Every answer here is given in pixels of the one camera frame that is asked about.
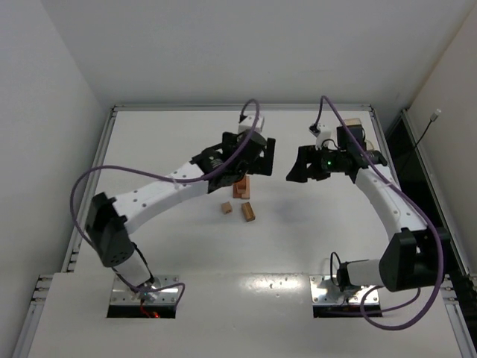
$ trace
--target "metal frame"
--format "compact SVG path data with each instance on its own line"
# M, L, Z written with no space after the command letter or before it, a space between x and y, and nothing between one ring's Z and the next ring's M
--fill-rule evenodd
M179 110L201 110L201 111L216 111L216 110L240 110L240 104L209 104L209 105L199 105L199 104L121 104L112 108L108 113L106 122L103 128L100 142L98 144L98 150L96 151L95 158L93 160L92 166L100 166L104 162L106 156L107 146L110 141L111 133L113 132L113 126L116 120L117 113L120 111L179 111ZM318 106L316 104L263 104L263 107L266 107L267 110L316 110L318 111ZM368 111L370 113L371 122L373 123L374 130L376 132L376 138L378 139L379 147L382 154L390 163L391 171L394 178L397 180L396 171L389 153L388 145L385 140L385 135L382 130L382 126L379 123L376 111L369 104L339 104L337 106L338 110L361 110ZM86 219L86 209L95 193L96 186L98 185L100 172L95 172L91 174L87 180L86 188L84 190L83 198L81 200L80 208L78 210L78 221L80 224L83 224ZM444 206L443 211L448 217L447 206ZM73 230L72 235L69 241L69 246L66 252L65 260L63 262L62 272L73 272L75 270L76 259L78 258L79 250L81 244L80 235ZM13 353L13 358L23 358L27 357L31 348L31 344L34 339L37 326L40 322L40 316L42 313L42 308L46 300L46 295L48 293L49 284L51 284L52 276L41 276L37 287L35 289L34 296L32 297L32 302L28 310L27 318L23 324L22 331L20 333L18 342L16 344L16 349ZM455 332L455 337L458 341L459 348L463 354L463 357L477 357L475 355L475 348L473 347L472 340L470 339L467 326L465 325L462 312L458 306L457 302L452 303L452 307L446 305L447 311L449 313L449 319L451 321L452 327Z
M30 307L28 308L27 316L23 323L22 330L20 331L18 341L16 342L12 358L28 357L52 280L52 274L43 274L38 278L33 297L31 298Z
M415 141L417 138L416 130L412 127L410 116L407 110L402 111L402 121L407 131L411 134L410 137L412 144L415 145ZM469 266L469 260L467 259L467 255L464 253L465 251L462 250L461 236L459 235L459 232L456 228L457 225L454 222L449 206L444 199L442 190L440 189L439 183L437 182L437 179L434 175L434 170L432 169L426 152L422 147L417 147L415 149L415 152L420 162L420 165L425 169L424 175L426 176L427 184L429 185L432 197L436 203L437 211L439 212L439 215L442 218L446 229L449 230L452 235L452 249L454 250L455 256L457 257L462 274L469 274L471 271Z
M462 357L477 357L477 351L470 337L469 330L465 323L464 315L462 314L461 307L457 301L457 295L454 291L452 281L449 279L449 275L446 275L442 286L440 287L442 297L444 299L444 305L446 307L447 315L449 316L450 324L454 330L455 340L461 350Z

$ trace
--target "black cable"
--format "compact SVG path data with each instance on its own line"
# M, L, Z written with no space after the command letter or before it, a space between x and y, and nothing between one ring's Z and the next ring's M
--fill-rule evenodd
M427 130L429 129L429 127L431 127L431 124L433 123L434 121L432 120L429 120L429 123L427 124L427 127L426 129L424 130L424 132L421 134L420 138L417 140L416 144L414 144L414 146L412 147L411 149L411 152L409 153L408 157L405 159L404 161L404 164L401 166L401 169L398 171L397 173L397 177L399 178L402 174L402 172L404 172L404 169L405 169L405 166L408 164L409 160L411 159L412 157L412 154L414 154L414 151L416 150L417 146L419 145L420 141L423 140L424 136L426 135L427 133Z
M338 147L338 146L336 145L336 142L335 142L333 139L331 139L331 138L325 139L325 140L321 143L321 146L323 146L323 144L325 144L326 142L332 142L336 149L341 149L340 147Z
M329 279L331 280L331 282L333 282L335 286L339 287L338 282L335 282L333 280L333 255L335 255L336 259L338 260L338 267L341 265L340 257L338 256L338 254L336 254L336 252L333 251L329 256Z

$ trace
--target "white table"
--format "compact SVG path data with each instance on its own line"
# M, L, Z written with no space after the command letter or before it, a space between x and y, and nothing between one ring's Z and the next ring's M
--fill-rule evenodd
M379 148L368 110L341 114L359 117ZM105 318L113 274L83 244L75 272L54 276L29 357L460 356L441 299L401 332L378 330L361 318L313 318L309 274L328 273L330 252L343 260L377 258L388 240L366 197L344 175L285 181L298 146L314 142L308 126L316 111L265 106L263 113L263 134L276 138L277 147L272 177L250 181L254 222L244 222L242 201L225 188L174 207L133 235L152 272L178 274L186 283L176 319ZM109 144L103 143L104 164L168 174L220 142L223 131L236 131L237 120L236 110L120 110ZM322 121L338 125L328 111ZM105 171L95 191L117 195L149 181ZM225 201L234 209L227 216L220 210ZM270 273L287 273L290 283L270 289L262 284ZM402 323L429 293L424 289L414 306L377 319ZM413 295L383 290L380 301L390 307Z

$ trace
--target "red wire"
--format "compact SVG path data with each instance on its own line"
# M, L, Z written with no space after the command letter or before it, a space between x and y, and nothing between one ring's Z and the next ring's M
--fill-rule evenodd
M151 315L149 315L149 312L144 309L144 307L142 306L143 303L144 303L144 302L141 301L141 303L139 304L139 310L141 311L142 314L144 314L144 315L146 315L148 318L150 318Z

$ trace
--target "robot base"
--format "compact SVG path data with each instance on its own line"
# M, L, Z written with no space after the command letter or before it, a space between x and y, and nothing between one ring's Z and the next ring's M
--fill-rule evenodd
M179 281L179 276L170 274L156 274L154 278L154 286L156 287L167 286ZM149 315L149 318L175 318L179 290L180 288L174 287L148 294L141 307L139 295L131 292L126 285L115 277L107 317L147 318Z
M313 317L343 318L346 313L359 313L361 298L374 286L361 286L341 292L330 280L329 275L315 274L310 276L310 287L312 288ZM379 313L373 313L373 311L381 309L377 291L373 291L367 296L364 308L370 317L382 316Z

